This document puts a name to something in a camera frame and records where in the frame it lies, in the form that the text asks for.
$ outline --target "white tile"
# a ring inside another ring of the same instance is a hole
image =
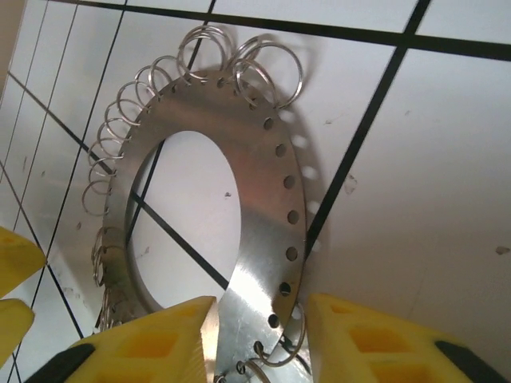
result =
[[[323,0],[314,4],[292,0],[263,0],[257,2],[257,5],[249,0],[218,0],[213,13],[401,32],[414,6],[413,0]]]
[[[45,254],[79,150],[78,144],[48,116],[22,201]]]
[[[48,262],[85,336],[93,331],[103,296],[103,289],[94,284],[90,260],[102,218],[87,214],[81,206],[88,172],[87,156],[82,151],[48,256]],[[101,211],[105,206],[104,196],[92,192],[87,194],[86,202],[93,211]]]
[[[10,356],[9,359],[4,363],[2,368],[0,368],[0,381],[4,381],[6,383],[9,383],[7,379],[9,378],[10,369],[13,367],[13,357]],[[17,381],[17,377],[11,379],[11,381]]]
[[[289,110],[281,113],[281,117],[288,122],[299,165],[305,175],[307,200],[314,207],[323,199],[337,171],[392,49],[255,28],[224,28],[234,37],[236,45],[257,35],[270,34],[272,40],[287,45],[299,57],[305,76],[303,92]],[[210,41],[203,41],[194,68],[208,68],[217,65],[218,61],[218,49]],[[283,94],[290,96],[294,92],[298,76],[295,63],[287,53],[267,48],[257,61],[267,69]]]
[[[445,331],[511,379],[511,247],[509,230],[439,235],[412,321]]]
[[[48,105],[76,6],[49,2],[26,87]]]
[[[34,324],[23,338],[17,357],[23,381],[80,339],[48,270],[43,273],[33,311]]]
[[[197,132],[167,139],[145,201],[231,278],[240,247],[240,198],[227,159],[213,141]]]
[[[509,44],[510,18],[506,0],[433,0],[418,34]]]
[[[163,307],[202,295],[220,298],[224,293],[145,211],[137,220],[131,246],[145,285]]]
[[[28,94],[25,94],[19,110],[18,121],[14,127],[9,155],[4,163],[14,190],[20,198],[29,176],[30,165],[38,145],[44,118],[44,109],[36,104]]]
[[[210,0],[128,0],[129,6],[150,6],[167,10],[189,10],[193,12],[207,12]]]
[[[340,192],[322,250],[307,264],[321,279],[318,289],[326,285],[340,297],[406,317],[424,279],[431,292],[422,293],[414,320],[458,328],[487,351],[509,348],[511,333],[503,327],[509,316],[502,313],[509,284],[499,279],[509,256],[499,260],[494,251],[510,247],[511,238],[510,87],[507,62],[407,54],[351,169],[357,182]],[[483,249],[489,255],[480,259]],[[459,287],[442,290],[449,284]],[[469,298],[474,291],[481,296]],[[482,306],[484,299],[491,302]],[[490,363],[500,361],[495,355]]]
[[[29,74],[30,62],[34,55],[39,29],[44,18],[48,2],[27,0],[23,12],[22,25],[18,32],[18,40],[10,63],[10,71],[23,84]]]
[[[19,205],[5,175],[0,180],[0,226],[13,230]]]
[[[151,65],[157,57],[176,55],[184,35],[200,24],[201,22],[196,20],[125,13],[85,137],[87,145],[91,145],[96,140],[97,129],[103,122],[105,109],[115,100],[119,88],[126,82],[132,81],[140,68]],[[170,72],[171,76],[176,76],[173,62],[162,61],[161,65]]]
[[[0,106],[0,161],[4,162],[12,137],[16,116],[22,103],[23,89],[11,77],[7,77],[6,87]]]
[[[73,22],[50,110],[80,138],[120,16],[119,10],[79,6]]]

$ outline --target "black grid line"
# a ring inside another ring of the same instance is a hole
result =
[[[266,18],[248,18],[227,14],[208,14],[187,10],[167,10],[146,6],[127,6],[90,2],[85,0],[46,0],[51,2],[76,3],[83,6],[93,6],[111,10],[124,10],[139,14],[155,14],[173,18],[187,18],[220,24],[250,26],[266,30],[279,30],[296,34],[308,34],[323,38],[338,38],[343,40],[369,42],[380,45],[401,46],[407,49],[418,49],[437,53],[449,53],[459,56],[490,58],[500,61],[511,61],[511,44],[496,42],[464,40],[459,38],[440,38],[435,36],[409,35],[399,32],[381,30],[366,30],[344,26],[327,26],[306,22],[288,22]]]
[[[3,173],[4,173],[5,177],[6,177],[7,183],[10,186],[10,190],[12,191],[12,193],[14,195],[14,198],[16,199],[16,203],[18,204],[19,211],[23,214],[23,217],[25,218],[26,224],[29,227],[30,233],[32,234],[32,237],[34,238],[34,241],[35,241],[36,245],[38,246],[39,250],[42,251],[41,243],[39,242],[39,239],[38,239],[38,237],[37,237],[37,235],[35,233],[34,227],[32,226],[32,223],[29,221],[29,217],[26,214],[25,209],[22,206],[22,201],[19,199],[18,195],[16,194],[16,191],[14,190],[14,186],[11,183],[9,175],[7,174],[7,172],[6,172],[5,168],[4,168],[4,165],[3,165],[3,163],[1,161],[0,161],[0,168],[2,168],[2,171],[3,171]],[[55,286],[57,287],[57,290],[59,291],[59,294],[61,295],[61,298],[62,298],[62,301],[64,303],[65,309],[67,310],[68,315],[71,318],[71,321],[73,322],[73,325],[74,325],[74,327],[75,327],[75,329],[76,329],[76,331],[78,333],[78,336],[80,336],[80,338],[83,338],[83,333],[81,332],[80,327],[78,326],[78,323],[77,323],[76,318],[74,317],[73,311],[71,310],[71,307],[69,306],[69,303],[67,302],[67,299],[65,298],[64,292],[62,291],[62,288],[61,288],[60,284],[58,283],[58,280],[55,278],[53,270],[51,269],[51,266],[48,264],[47,260],[46,260],[45,266],[41,270],[41,275],[39,276],[38,284],[36,285],[36,288],[35,288],[35,291],[34,291],[34,297],[32,298],[32,302],[30,303],[30,309],[34,308],[34,303],[35,303],[36,297],[38,296],[39,287],[41,286],[42,276],[43,276],[44,270],[46,268],[48,270],[50,270],[50,273],[51,273],[52,278],[53,278],[53,282],[55,283]],[[23,340],[19,343],[18,349],[16,350],[16,354],[14,355],[14,360],[15,361],[18,358],[19,351],[20,351],[20,349],[22,347],[22,343],[23,343]],[[11,378],[11,376],[13,374],[15,366],[16,365],[13,363],[13,365],[10,368],[10,372],[9,372],[9,376],[7,378],[7,382],[10,381],[10,378]]]
[[[414,12],[410,16],[410,20],[406,24],[406,28],[404,34],[407,36],[414,35],[417,32],[417,29],[424,17],[424,14],[427,11],[428,6],[430,5],[431,0],[418,0],[415,5]],[[341,191],[341,187],[344,184],[344,180],[346,179],[348,172],[353,166],[356,156],[362,147],[364,140],[366,139],[367,133],[371,125],[374,122],[380,107],[382,106],[383,100],[385,100],[386,95],[389,92],[390,87],[392,86],[392,82],[394,81],[396,74],[398,74],[399,67],[402,64],[403,59],[405,58],[407,48],[398,46],[394,50],[392,57],[387,64],[385,72],[383,72],[382,78],[374,91],[373,97],[371,98],[369,105],[367,106],[366,111],[360,123],[358,124],[357,130],[351,139],[350,145],[344,154],[343,159],[341,160],[341,164],[337,169],[337,172],[332,179],[330,186],[328,187],[325,196],[323,197],[323,201],[319,205],[319,209],[309,226],[309,230],[307,231],[307,245],[305,250],[306,258],[309,257],[312,251],[312,247],[314,246],[316,240],[318,239],[319,233],[323,229],[325,222],[327,221],[328,215],[332,207],[334,206],[335,201],[337,200],[337,196]]]
[[[208,8],[208,14],[210,14],[213,11],[213,8],[215,7],[216,0],[212,0],[209,4]],[[207,25],[208,21],[203,22],[203,26]],[[190,57],[190,61],[188,62],[188,70],[192,70],[193,63],[195,62],[195,59],[197,57],[197,54],[199,53],[200,44],[202,43],[202,39],[197,40],[197,43],[195,44],[195,47],[193,48],[192,56]],[[151,168],[149,169],[149,173],[147,176],[147,179],[145,181],[144,188],[142,189],[142,193],[140,195],[140,198],[142,201],[145,200],[145,196],[147,195],[147,192],[149,190],[149,186],[151,184],[151,180],[153,179],[154,171],[156,170],[156,166],[158,164],[158,160],[160,159],[161,150],[163,149],[165,141],[161,141],[158,144],[158,148],[156,149],[153,163],[151,164]],[[141,205],[137,203],[135,207],[135,212],[133,214],[133,218],[131,220],[131,223],[129,224],[129,229],[126,233],[126,243],[129,243],[132,235],[133,230],[135,229],[135,225],[137,224],[138,215],[141,213]]]
[[[22,383],[22,377],[19,376],[18,363],[16,362],[16,359],[14,358],[14,354],[13,354],[13,366],[14,366],[14,369],[16,370],[16,376],[18,377],[19,383]]]
[[[37,49],[38,47],[38,43],[39,43],[39,37],[41,36],[41,30],[42,30],[42,24],[44,23],[45,21],[45,16],[46,16],[46,10],[48,9],[48,2],[45,4],[45,10],[42,14],[42,19],[41,19],[41,25],[39,26],[39,31],[38,31],[38,36],[36,37],[36,40],[35,40],[35,46],[34,46],[34,50],[32,51],[32,57],[30,58],[30,64],[29,64],[29,71],[28,73],[26,74],[26,80],[25,80],[25,85],[28,84],[29,82],[29,78],[30,78],[30,70],[32,69],[32,64],[34,63],[34,56],[35,56],[35,50]],[[11,144],[13,143],[13,137],[14,137],[14,132],[16,131],[16,125],[18,124],[18,118],[19,118],[19,112],[20,110],[22,109],[22,104],[23,104],[23,98],[25,97],[25,86],[22,85],[22,83],[20,81],[16,81],[22,88],[23,88],[23,91],[22,91],[22,98],[21,100],[19,101],[19,106],[18,106],[18,111],[16,112],[16,118],[14,119],[14,127],[13,127],[13,131],[12,133],[10,134],[10,139],[9,139],[9,145],[7,146],[7,153],[6,153],[6,156],[3,158],[3,160],[5,161],[7,159],[7,157],[9,156],[9,152],[10,152],[10,146]],[[3,177],[3,173],[0,174],[0,181],[2,181],[2,177]]]
[[[48,105],[51,105],[51,101],[53,100],[53,94],[55,92],[55,86],[57,85],[58,74],[61,72],[62,62],[64,61],[65,49],[67,48],[67,44],[69,42],[69,36],[71,35],[71,30],[73,29],[74,19],[75,19],[76,15],[77,15],[77,10],[78,10],[78,6],[75,6],[74,7],[73,16],[71,18],[71,24],[69,25],[69,30],[67,32],[67,36],[65,37],[64,49],[62,50],[61,59],[60,59],[60,61],[58,63],[57,73],[55,74],[55,80],[53,81],[53,85],[52,85],[52,88],[51,88],[50,98],[48,100]],[[45,109],[45,116],[44,116],[44,118],[42,120],[41,130],[39,131],[38,142],[35,145],[34,156],[32,157],[32,162],[30,164],[28,176],[26,177],[25,187],[23,188],[23,193],[22,193],[22,198],[21,198],[21,202],[22,203],[23,203],[23,200],[25,199],[26,190],[27,190],[28,184],[30,182],[30,176],[32,175],[32,168],[34,167],[35,160],[36,160],[36,157],[38,155],[39,144],[41,143],[42,133],[45,130],[46,119],[47,118],[48,118],[48,109]],[[18,211],[18,216],[16,217],[16,221],[14,222],[14,229],[16,229],[16,225],[18,224],[18,219],[19,219],[19,211]]]
[[[36,103],[41,106],[45,111],[48,112],[48,115],[51,116],[53,118],[54,113],[52,113],[49,108],[47,106],[45,106],[39,99],[37,99],[37,97],[32,93],[30,92],[28,89],[26,90],[27,94],[29,94],[29,96],[31,96],[35,101]],[[69,134],[69,135],[73,135],[73,137],[76,137],[76,135],[73,134],[73,132],[65,126],[65,124],[61,121],[61,120],[58,120],[58,124],[60,126],[63,127],[63,130]],[[87,144],[85,142],[83,142],[82,140],[80,140],[78,137],[75,138],[75,140],[79,140],[80,141],[80,149],[78,149],[78,155],[77,155],[77,159],[78,159],[78,156],[80,154],[80,150],[83,150],[84,152],[89,152],[89,146],[87,146]],[[90,153],[91,156],[97,160],[98,157],[93,153],[91,152]],[[107,172],[111,172],[111,169],[109,169],[108,167],[106,167],[105,165],[105,170]],[[67,196],[67,193],[69,193],[69,188],[70,188],[70,184],[72,182],[72,177],[71,179],[69,180],[69,183],[68,183],[68,187],[66,189],[66,193],[65,193],[65,198]],[[58,222],[60,221],[60,217],[61,217],[61,214],[62,214],[62,211],[64,209],[64,205],[65,205],[65,198],[63,199],[63,202],[62,202],[62,205],[61,205],[61,210],[59,211],[59,215],[58,215],[58,218],[57,218],[57,224],[55,225],[55,228],[53,230],[53,234],[52,234],[52,239],[50,240],[50,245],[48,247],[48,255],[50,254],[50,250],[51,250],[51,247],[52,247],[52,244],[53,244],[53,240],[54,240],[54,237],[56,235],[56,232],[57,232],[57,227],[58,227]],[[144,209],[144,211],[146,211],[148,213],[148,215],[167,233],[171,236],[171,238],[173,240],[175,240],[179,245],[180,247],[183,248],[183,250],[185,250],[188,255],[190,255],[190,257],[192,257],[192,259],[194,259],[196,261],[196,263],[208,274],[210,275],[222,288],[226,289],[227,288],[227,285],[228,285],[228,281],[220,274],[219,271],[217,271],[211,264],[208,263],[208,261],[206,261],[204,259],[204,257],[202,257],[198,251],[196,251],[183,237],[181,237],[167,222],[165,222],[146,202],[144,202],[144,200],[141,198],[141,196],[137,195],[134,191],[132,191],[132,193],[130,194],[130,199],[131,200],[134,200],[135,203],[137,204],[140,209]]]
[[[229,281],[218,272],[206,259],[202,257],[183,237],[181,237],[177,231],[171,228],[171,226],[161,218],[145,201],[143,201],[138,195],[132,193],[132,198],[144,209],[144,211],[183,249],[190,257],[204,270],[208,275],[215,280],[224,290],[227,289]]]

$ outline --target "circular hole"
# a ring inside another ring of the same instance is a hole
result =
[[[286,257],[290,261],[294,261],[295,259],[297,259],[298,258],[298,250],[296,250],[296,247],[289,247],[286,250]]]
[[[286,154],[286,145],[280,144],[275,148],[275,154],[277,157],[284,157],[284,154]]]
[[[255,341],[254,343],[254,351],[255,353],[262,353],[264,350],[263,343],[260,341]]]
[[[291,189],[293,186],[295,186],[295,177],[287,176],[284,178],[284,187],[286,189]]]
[[[291,224],[291,225],[294,225],[295,223],[298,222],[298,218],[299,218],[299,215],[298,215],[298,212],[296,210],[291,210],[288,214],[287,214],[287,221]]]
[[[291,286],[287,282],[282,282],[280,283],[279,291],[283,297],[287,297],[291,293]]]
[[[236,363],[236,371],[238,371],[238,373],[242,375],[245,373],[245,366],[242,361],[238,361]]]
[[[270,130],[273,126],[273,119],[271,117],[268,117],[266,120],[264,120],[264,130]]]
[[[272,329],[279,327],[279,317],[277,317],[275,314],[270,315],[268,317],[268,325],[270,325]]]

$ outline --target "stainless steel disc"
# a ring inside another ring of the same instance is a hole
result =
[[[216,370],[227,374],[229,382],[245,381],[236,363],[257,357],[257,341],[266,352],[274,349],[295,304],[306,234],[303,185],[287,128],[272,105],[247,85],[257,107],[248,104],[233,90],[228,72],[196,75],[207,80],[173,81],[146,105],[137,119],[140,125],[131,128],[115,160],[101,233],[107,310],[112,323],[161,310],[127,252],[129,194],[162,140],[182,131],[204,134],[232,168],[241,211],[238,259],[219,304]]]

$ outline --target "yellow plastic block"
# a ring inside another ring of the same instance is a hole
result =
[[[0,298],[43,267],[45,261],[36,245],[0,227]]]
[[[452,337],[326,294],[307,305],[315,383],[470,383],[435,346]]]
[[[0,301],[0,366],[12,354],[34,322],[34,313],[19,299]]]
[[[212,382],[218,330],[216,299],[192,299],[82,339],[96,350],[66,382]]]

